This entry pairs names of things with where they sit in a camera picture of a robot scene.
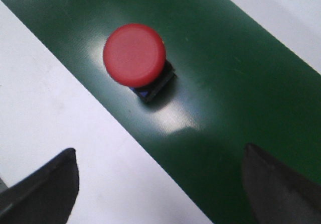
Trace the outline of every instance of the green strip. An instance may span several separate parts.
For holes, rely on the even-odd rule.
[[[229,0],[2,1],[212,221],[254,223],[245,143],[321,183],[320,75]],[[150,105],[102,62],[108,35],[130,22],[160,33],[178,76]]]

